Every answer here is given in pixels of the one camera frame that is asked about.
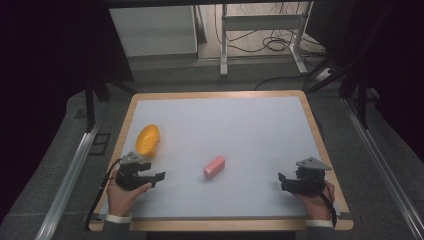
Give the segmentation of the person's left hand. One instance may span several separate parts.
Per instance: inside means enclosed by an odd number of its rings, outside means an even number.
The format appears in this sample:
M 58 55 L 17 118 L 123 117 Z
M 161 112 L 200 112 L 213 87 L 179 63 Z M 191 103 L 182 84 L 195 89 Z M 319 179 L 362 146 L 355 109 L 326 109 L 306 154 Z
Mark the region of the person's left hand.
M 147 183 L 132 191 L 122 189 L 116 183 L 116 171 L 114 171 L 107 186 L 109 214 L 117 217 L 127 217 L 136 199 L 151 188 L 152 184 Z

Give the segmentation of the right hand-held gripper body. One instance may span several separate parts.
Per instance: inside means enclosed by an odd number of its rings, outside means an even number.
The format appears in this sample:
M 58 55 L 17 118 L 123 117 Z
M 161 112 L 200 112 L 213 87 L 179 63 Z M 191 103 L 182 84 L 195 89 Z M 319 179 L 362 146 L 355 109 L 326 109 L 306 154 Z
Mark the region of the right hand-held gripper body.
M 288 191 L 309 196 L 321 193 L 325 187 L 325 172 L 331 167 L 314 157 L 298 161 L 296 165 L 297 179 L 288 185 Z

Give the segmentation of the white power strip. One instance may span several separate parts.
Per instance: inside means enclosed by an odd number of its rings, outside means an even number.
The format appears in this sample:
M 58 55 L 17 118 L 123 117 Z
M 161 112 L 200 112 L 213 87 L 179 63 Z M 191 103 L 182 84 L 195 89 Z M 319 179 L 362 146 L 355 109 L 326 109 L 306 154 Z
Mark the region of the white power strip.
M 336 72 L 336 70 L 333 69 L 333 68 L 325 68 L 315 77 L 315 79 L 316 79 L 317 82 L 321 82 L 335 72 Z

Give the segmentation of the white cabinet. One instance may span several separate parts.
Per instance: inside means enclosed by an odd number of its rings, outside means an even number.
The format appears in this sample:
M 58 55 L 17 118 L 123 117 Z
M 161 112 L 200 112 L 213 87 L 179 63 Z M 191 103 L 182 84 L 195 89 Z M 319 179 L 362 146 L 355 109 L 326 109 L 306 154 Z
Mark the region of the white cabinet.
M 197 52 L 192 6 L 109 10 L 127 57 Z

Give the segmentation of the black metal stand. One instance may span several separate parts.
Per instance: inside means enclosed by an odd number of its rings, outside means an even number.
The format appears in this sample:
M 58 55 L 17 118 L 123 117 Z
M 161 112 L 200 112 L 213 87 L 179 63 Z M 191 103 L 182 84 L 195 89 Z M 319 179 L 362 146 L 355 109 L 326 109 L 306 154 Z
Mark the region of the black metal stand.
M 96 124 L 94 97 L 101 103 L 108 102 L 111 99 L 111 93 L 103 80 L 96 80 L 88 78 L 85 82 L 85 98 L 86 98 L 86 111 L 87 111 L 87 127 L 86 132 L 93 131 Z
M 354 90 L 357 90 L 357 108 L 356 115 L 361 126 L 368 129 L 366 120 L 366 106 L 371 99 L 368 97 L 368 86 L 363 76 L 363 69 L 361 68 L 361 61 L 355 58 L 348 64 L 339 68 L 335 73 L 331 73 L 318 83 L 311 85 L 311 82 L 324 71 L 332 63 L 331 57 L 325 57 L 306 77 L 302 90 L 305 93 L 314 93 L 330 83 L 344 77 L 341 86 L 338 89 L 338 94 L 342 98 L 350 97 Z

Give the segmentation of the yellow plastic strainer bowl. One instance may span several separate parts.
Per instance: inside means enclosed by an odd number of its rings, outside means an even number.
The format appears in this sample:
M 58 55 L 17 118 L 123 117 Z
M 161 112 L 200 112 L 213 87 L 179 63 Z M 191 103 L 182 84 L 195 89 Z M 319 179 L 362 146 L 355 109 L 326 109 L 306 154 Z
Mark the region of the yellow plastic strainer bowl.
M 157 153 L 157 146 L 160 142 L 160 131 L 155 124 L 144 127 L 139 133 L 135 149 L 145 157 L 153 158 Z

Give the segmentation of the aluminium rail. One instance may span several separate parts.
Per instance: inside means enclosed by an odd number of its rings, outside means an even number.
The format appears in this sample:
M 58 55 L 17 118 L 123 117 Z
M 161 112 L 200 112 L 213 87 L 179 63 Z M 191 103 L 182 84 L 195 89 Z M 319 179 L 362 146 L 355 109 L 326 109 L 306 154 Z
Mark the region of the aluminium rail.
M 390 169 L 380 148 L 376 144 L 370 131 L 363 127 L 358 116 L 357 110 L 351 100 L 342 98 L 341 102 L 345 106 L 348 115 L 357 130 L 362 142 L 364 143 L 369 155 L 380 173 L 386 187 L 388 188 L 393 200 L 398 206 L 402 217 L 411 230 L 415 240 L 424 240 L 424 221 L 419 215 L 411 199 L 402 189 L 399 181 Z
M 83 135 L 57 194 L 55 195 L 34 240 L 52 240 L 82 170 L 85 159 L 88 156 L 89 149 L 97 134 L 98 128 L 99 122 L 96 122 L 91 130 Z

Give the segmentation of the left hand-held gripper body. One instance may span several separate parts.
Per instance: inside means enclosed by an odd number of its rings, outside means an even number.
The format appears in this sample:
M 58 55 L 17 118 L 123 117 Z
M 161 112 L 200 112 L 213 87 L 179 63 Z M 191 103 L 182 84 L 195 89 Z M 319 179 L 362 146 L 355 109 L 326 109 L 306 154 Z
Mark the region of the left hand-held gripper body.
M 136 188 L 149 183 L 150 176 L 141 176 L 138 170 L 138 165 L 145 163 L 134 152 L 129 152 L 119 161 L 119 169 L 116 175 L 116 183 L 127 191 L 135 190 Z

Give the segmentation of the dark curtain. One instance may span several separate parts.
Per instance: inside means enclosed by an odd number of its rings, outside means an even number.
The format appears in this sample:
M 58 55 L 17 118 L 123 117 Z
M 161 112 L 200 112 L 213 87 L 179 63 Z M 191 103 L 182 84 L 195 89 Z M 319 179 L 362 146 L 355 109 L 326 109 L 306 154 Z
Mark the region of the dark curtain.
M 375 90 L 378 111 L 424 162 L 424 0 L 317 0 L 306 33 L 352 67 L 339 93 Z
M 0 0 L 0 224 L 50 146 L 68 99 L 133 76 L 107 0 Z

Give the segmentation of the black floor plate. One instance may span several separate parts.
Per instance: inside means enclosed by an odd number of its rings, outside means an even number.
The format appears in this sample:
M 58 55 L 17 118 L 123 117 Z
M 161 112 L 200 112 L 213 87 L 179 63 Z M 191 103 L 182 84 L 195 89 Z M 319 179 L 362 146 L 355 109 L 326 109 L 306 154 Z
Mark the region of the black floor plate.
M 104 155 L 109 144 L 110 136 L 110 133 L 98 133 L 93 140 L 89 154 L 92 156 Z

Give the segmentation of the white metal desk frame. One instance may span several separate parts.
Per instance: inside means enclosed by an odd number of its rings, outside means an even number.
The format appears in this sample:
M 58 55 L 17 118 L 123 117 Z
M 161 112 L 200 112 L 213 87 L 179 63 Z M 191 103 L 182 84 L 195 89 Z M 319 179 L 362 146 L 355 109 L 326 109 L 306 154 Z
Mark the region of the white metal desk frame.
M 251 16 L 228 16 L 227 5 L 221 5 L 221 52 L 220 75 L 228 75 L 227 33 L 233 31 L 249 30 L 295 30 L 294 41 L 289 45 L 289 50 L 300 74 L 306 74 L 307 68 L 300 56 L 299 46 L 310 13 L 311 2 L 299 14 L 272 14 Z

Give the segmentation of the person's right hand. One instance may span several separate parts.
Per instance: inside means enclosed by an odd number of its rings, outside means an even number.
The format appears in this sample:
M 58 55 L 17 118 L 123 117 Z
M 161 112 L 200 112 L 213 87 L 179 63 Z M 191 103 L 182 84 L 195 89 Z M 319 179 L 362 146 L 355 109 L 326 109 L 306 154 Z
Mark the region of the person's right hand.
M 322 191 L 322 194 L 330 203 L 333 203 L 335 200 L 335 187 L 332 183 L 328 181 L 326 181 L 325 184 L 326 187 Z M 310 197 L 306 195 L 295 194 L 295 197 L 302 202 L 310 220 L 332 220 L 331 210 L 320 195 Z

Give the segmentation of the pink soap bar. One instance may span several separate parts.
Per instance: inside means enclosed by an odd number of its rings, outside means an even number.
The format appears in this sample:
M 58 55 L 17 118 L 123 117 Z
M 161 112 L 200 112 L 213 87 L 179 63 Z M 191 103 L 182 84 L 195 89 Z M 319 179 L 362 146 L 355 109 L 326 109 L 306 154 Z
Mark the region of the pink soap bar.
M 225 168 L 225 158 L 218 156 L 209 162 L 203 169 L 204 177 L 207 180 L 213 179 L 218 173 Z

